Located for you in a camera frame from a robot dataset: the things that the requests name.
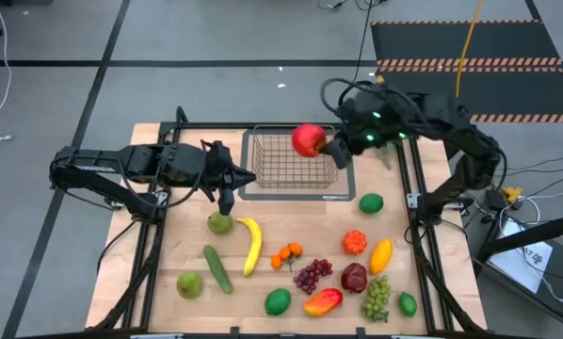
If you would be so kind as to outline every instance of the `yellow banana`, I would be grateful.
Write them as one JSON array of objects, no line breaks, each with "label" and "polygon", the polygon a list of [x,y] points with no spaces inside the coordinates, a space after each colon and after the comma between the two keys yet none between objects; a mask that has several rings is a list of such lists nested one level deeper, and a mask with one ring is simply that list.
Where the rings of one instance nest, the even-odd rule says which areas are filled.
[{"label": "yellow banana", "polygon": [[236,220],[246,225],[252,234],[252,245],[250,246],[250,252],[246,258],[246,263],[244,264],[244,277],[248,277],[254,271],[256,263],[259,261],[259,257],[261,256],[263,233],[261,232],[259,224],[251,218],[237,218]]}]

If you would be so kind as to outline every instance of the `wooden tabletop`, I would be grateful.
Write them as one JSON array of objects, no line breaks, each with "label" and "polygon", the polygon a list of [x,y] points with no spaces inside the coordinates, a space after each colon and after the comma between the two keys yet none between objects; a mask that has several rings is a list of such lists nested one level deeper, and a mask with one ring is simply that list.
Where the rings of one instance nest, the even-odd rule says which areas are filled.
[{"label": "wooden tabletop", "polygon": [[[137,124],[132,144],[155,143],[158,124]],[[242,135],[245,130],[183,130],[181,142],[200,145],[199,140],[220,139],[232,151],[239,164]],[[426,185],[433,190],[449,175],[443,146],[440,142],[421,138],[420,154]],[[410,164],[409,147],[406,148]],[[157,282],[154,291],[150,331],[155,332],[199,332],[227,333],[232,326],[239,326],[245,333],[311,333],[349,334],[355,328],[365,327],[368,334],[424,334],[426,324],[421,309],[421,296],[411,245],[403,239],[408,226],[407,209],[403,198],[398,160],[391,152],[392,169],[386,169],[375,151],[353,157],[357,198],[352,202],[257,202],[242,201],[235,194],[234,218],[254,218],[263,230],[263,251],[255,272],[243,277],[243,268],[250,246],[249,230],[235,223],[225,235],[211,233],[206,226],[207,217],[217,210],[197,192],[178,207],[168,210],[163,248],[160,255]],[[411,186],[414,174],[410,166]],[[377,192],[384,197],[381,212],[365,217],[358,208],[359,197],[368,192]],[[186,189],[174,189],[172,201],[178,200]],[[445,220],[461,225],[458,212],[445,211]],[[118,234],[129,223],[129,214],[118,211],[113,214],[108,233],[109,239]],[[359,229],[367,236],[369,246],[365,253],[353,257],[344,254],[341,239],[345,232]],[[95,325],[117,302],[129,283],[139,227],[123,237],[107,254],[97,278],[93,300],[88,313],[87,325]],[[470,261],[468,244],[462,232],[446,224],[436,228],[437,241],[449,290],[463,309],[480,326],[486,327],[475,275]],[[292,282],[296,268],[307,266],[313,259],[326,258],[333,263],[334,273],[322,278],[317,291],[326,287],[340,287],[340,275],[344,267],[353,262],[368,266],[369,255],[382,238],[391,238],[393,257],[382,274],[389,277],[392,286],[389,303],[390,318],[386,324],[372,324],[360,315],[363,295],[345,293],[343,305],[320,318],[309,318],[302,304],[309,298]],[[293,265],[295,272],[285,266],[275,271],[269,258],[290,242],[298,242],[304,255]],[[208,269],[202,248],[210,244],[221,256],[233,284],[233,293],[221,292]],[[202,277],[203,290],[199,298],[182,299],[176,292],[177,277],[192,270]],[[292,292],[292,303],[288,311],[278,317],[267,316],[264,308],[266,295],[275,288],[285,287]],[[400,292],[409,292],[416,297],[420,308],[415,317],[400,314],[396,298]],[[432,304],[437,328],[442,328],[442,315],[438,297],[432,285]],[[138,293],[133,324],[138,318],[143,301],[143,291]]]}]

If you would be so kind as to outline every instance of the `pear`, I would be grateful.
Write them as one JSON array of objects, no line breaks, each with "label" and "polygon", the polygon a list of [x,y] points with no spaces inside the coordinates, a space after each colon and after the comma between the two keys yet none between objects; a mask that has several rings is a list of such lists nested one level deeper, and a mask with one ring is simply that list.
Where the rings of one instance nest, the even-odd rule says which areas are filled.
[{"label": "pear", "polygon": [[207,224],[214,234],[226,234],[233,227],[233,219],[232,216],[223,216],[215,212],[208,217]]},{"label": "pear", "polygon": [[186,272],[177,278],[177,292],[185,299],[195,299],[202,292],[202,279],[196,272]]}]

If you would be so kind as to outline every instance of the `wire basket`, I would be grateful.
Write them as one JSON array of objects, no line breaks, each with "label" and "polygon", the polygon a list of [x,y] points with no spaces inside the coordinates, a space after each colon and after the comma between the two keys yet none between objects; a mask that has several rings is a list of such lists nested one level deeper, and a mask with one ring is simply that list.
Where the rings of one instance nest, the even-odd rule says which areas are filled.
[{"label": "wire basket", "polygon": [[[338,169],[329,155],[315,158],[298,155],[292,147],[295,126],[280,129],[256,126],[252,134],[252,171],[263,188],[327,188],[338,180]],[[328,140],[334,128],[321,126]]]}]

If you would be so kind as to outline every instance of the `apple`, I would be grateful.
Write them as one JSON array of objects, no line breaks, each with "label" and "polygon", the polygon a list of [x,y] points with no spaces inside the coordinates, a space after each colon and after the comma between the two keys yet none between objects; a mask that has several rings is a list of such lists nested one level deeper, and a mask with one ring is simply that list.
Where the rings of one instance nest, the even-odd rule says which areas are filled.
[{"label": "apple", "polygon": [[292,134],[292,146],[300,156],[316,157],[319,155],[319,149],[325,144],[326,132],[310,123],[300,125]]}]

